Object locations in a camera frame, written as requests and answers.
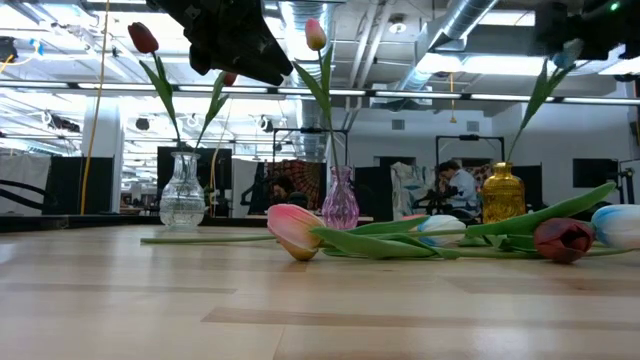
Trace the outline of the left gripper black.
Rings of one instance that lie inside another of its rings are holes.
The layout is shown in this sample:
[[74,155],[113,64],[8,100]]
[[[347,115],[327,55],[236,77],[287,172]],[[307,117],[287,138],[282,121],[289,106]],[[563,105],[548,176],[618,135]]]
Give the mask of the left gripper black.
[[279,86],[293,65],[263,18],[262,0],[147,0],[183,27],[189,63],[199,74],[234,72]]

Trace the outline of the dark red artificial tulip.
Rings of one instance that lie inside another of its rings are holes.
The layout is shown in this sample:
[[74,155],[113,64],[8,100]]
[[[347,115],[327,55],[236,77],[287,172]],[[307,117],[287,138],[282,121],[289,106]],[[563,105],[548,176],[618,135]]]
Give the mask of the dark red artificial tulip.
[[236,73],[231,73],[227,71],[222,71],[216,81],[214,82],[213,90],[211,93],[210,104],[207,113],[205,114],[204,123],[197,138],[196,145],[193,148],[193,152],[196,152],[196,149],[199,147],[202,138],[209,127],[212,120],[217,116],[220,109],[224,106],[225,102],[228,99],[227,95],[222,96],[222,89],[224,87],[232,86],[237,79]]
[[547,259],[570,264],[587,255],[595,233],[571,218],[549,219],[529,235],[485,235],[436,247],[457,247],[461,257],[494,259]]
[[158,96],[160,97],[167,115],[174,127],[176,133],[176,144],[180,152],[184,151],[184,144],[181,141],[180,130],[176,119],[176,112],[173,105],[173,87],[169,83],[166,70],[161,58],[156,54],[159,44],[151,31],[141,22],[133,22],[128,26],[128,33],[136,47],[142,54],[150,54],[154,60],[156,70],[153,71],[142,60],[139,64],[149,77],[151,84],[154,86]]

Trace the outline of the white blue artificial tulip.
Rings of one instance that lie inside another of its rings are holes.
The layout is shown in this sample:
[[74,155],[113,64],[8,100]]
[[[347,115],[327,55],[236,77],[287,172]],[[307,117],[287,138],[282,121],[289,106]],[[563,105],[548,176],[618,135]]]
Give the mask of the white blue artificial tulip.
[[640,205],[602,207],[592,215],[589,226],[604,248],[589,250],[588,257],[640,251]]
[[[458,218],[450,215],[434,215],[434,216],[409,216],[402,221],[397,221],[397,224],[407,225],[409,222],[417,222],[421,220],[421,223],[412,229],[412,232],[428,232],[430,237],[446,237],[462,234],[466,229],[466,225]],[[386,226],[390,227],[391,222],[385,223],[372,223],[369,225],[363,225],[355,228],[353,233],[360,231],[362,234],[368,231],[369,234],[382,235],[382,230],[375,230],[375,227]],[[223,238],[142,238],[141,244],[156,244],[156,245],[186,245],[186,244],[213,244],[213,243],[237,243],[237,242],[255,242],[275,240],[273,235],[260,235],[260,236],[245,236],[245,237],[223,237]]]
[[576,61],[585,45],[582,39],[573,39],[563,44],[562,50],[544,58],[541,71],[536,79],[532,94],[525,109],[518,131],[507,152],[506,161],[510,162],[516,144],[528,123],[552,95],[564,78],[576,68]]

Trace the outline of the clear glass vase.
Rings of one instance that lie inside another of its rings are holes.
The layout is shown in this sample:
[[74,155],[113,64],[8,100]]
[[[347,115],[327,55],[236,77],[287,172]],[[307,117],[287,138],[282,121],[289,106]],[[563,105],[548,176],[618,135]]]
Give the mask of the clear glass vase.
[[199,155],[172,152],[171,156],[173,174],[161,193],[159,217],[171,229],[193,230],[205,214],[204,190],[197,176]]

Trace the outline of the pink glass vase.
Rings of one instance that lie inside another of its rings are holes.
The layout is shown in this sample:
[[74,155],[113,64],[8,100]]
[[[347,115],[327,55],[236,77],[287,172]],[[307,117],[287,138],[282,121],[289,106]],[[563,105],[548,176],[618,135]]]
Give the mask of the pink glass vase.
[[337,230],[350,230],[357,226],[359,206],[351,186],[352,168],[333,166],[331,184],[321,214],[325,224]]

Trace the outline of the yellow glass vase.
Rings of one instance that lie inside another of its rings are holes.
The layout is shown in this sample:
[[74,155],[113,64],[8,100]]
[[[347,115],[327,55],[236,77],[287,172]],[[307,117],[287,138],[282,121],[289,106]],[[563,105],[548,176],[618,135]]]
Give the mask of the yellow glass vase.
[[483,223],[497,223],[526,213],[524,182],[512,173],[513,164],[498,162],[481,194]]

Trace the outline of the black partition panel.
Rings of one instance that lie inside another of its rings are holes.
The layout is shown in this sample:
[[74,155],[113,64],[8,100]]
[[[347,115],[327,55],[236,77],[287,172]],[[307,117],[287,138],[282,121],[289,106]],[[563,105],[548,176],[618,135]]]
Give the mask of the black partition panel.
[[389,167],[357,167],[354,175],[355,196],[360,215],[375,222],[393,220],[392,180]]
[[[46,191],[54,197],[43,210],[49,215],[79,215],[86,159],[84,157],[52,157]],[[111,211],[113,158],[92,157],[85,196],[85,214]]]
[[160,202],[169,199],[168,184],[175,185],[174,198],[186,198],[198,183],[203,191],[203,211],[208,216],[228,217],[231,207],[232,151],[230,149],[157,148],[157,175]]

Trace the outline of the orange mandala tapestry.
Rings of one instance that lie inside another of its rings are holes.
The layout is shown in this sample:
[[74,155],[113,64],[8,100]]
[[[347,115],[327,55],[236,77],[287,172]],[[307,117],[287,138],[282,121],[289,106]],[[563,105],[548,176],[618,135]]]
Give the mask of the orange mandala tapestry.
[[283,160],[267,164],[270,178],[287,177],[297,192],[308,199],[308,208],[319,211],[326,194],[326,165],[302,160]]

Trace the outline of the person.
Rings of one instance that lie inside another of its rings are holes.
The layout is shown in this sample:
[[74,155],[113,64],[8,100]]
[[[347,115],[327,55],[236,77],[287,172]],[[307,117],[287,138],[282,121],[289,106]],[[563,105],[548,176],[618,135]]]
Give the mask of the person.
[[475,178],[454,160],[440,163],[438,173],[447,182],[445,193],[452,210],[477,217],[480,206]]
[[292,204],[304,209],[308,208],[308,197],[299,192],[293,181],[286,176],[279,176],[272,182],[272,192],[273,205]]

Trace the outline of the long ceiling light bar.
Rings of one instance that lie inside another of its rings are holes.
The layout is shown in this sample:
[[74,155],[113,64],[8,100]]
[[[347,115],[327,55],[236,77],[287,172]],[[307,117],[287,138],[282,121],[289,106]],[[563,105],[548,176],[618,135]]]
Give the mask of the long ceiling light bar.
[[[99,89],[106,95],[113,96],[156,96],[157,91],[152,84],[135,83],[77,83],[54,81],[30,81],[30,80],[0,80],[0,89],[14,91],[31,91],[51,93],[84,94],[95,96]],[[231,86],[223,87],[222,94],[230,94],[238,97],[255,98],[282,98],[302,97],[311,98],[312,92],[307,88],[299,87],[272,87],[272,86]],[[389,91],[373,89],[331,89],[332,98],[370,98],[370,99],[410,99],[417,100],[453,100],[453,101],[479,101],[479,102],[509,102],[526,103],[530,100],[525,95],[488,94],[488,93],[461,93],[461,92],[413,92],[413,91]],[[594,106],[635,106],[640,107],[640,98],[614,98],[614,97],[586,97],[586,96],[549,96],[545,100],[551,104],[567,105],[594,105]]]

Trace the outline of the white teal patterned cloth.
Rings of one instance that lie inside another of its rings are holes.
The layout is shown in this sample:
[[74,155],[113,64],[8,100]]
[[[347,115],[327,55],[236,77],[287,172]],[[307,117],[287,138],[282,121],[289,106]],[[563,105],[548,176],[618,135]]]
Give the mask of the white teal patterned cloth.
[[432,189],[434,170],[425,166],[406,165],[397,162],[390,167],[392,181],[393,218],[401,220],[405,216],[424,214],[414,203],[424,198]]

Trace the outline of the black rig frame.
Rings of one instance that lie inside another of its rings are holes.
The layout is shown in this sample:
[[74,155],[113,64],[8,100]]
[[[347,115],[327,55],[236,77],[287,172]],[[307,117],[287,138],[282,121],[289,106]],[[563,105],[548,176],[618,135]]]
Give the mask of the black rig frame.
[[[339,165],[348,165],[348,131],[334,130]],[[274,128],[271,163],[297,159],[307,162],[326,163],[333,166],[331,140],[328,129],[316,127]]]
[[505,139],[496,136],[437,135],[435,164],[454,160],[459,165],[484,166],[506,159]]

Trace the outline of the black wall monitor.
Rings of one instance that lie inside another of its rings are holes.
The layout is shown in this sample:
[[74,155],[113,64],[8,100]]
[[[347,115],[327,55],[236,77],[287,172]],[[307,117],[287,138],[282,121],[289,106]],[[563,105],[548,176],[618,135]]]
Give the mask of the black wall monitor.
[[574,158],[573,187],[595,188],[618,178],[618,161],[604,158]]

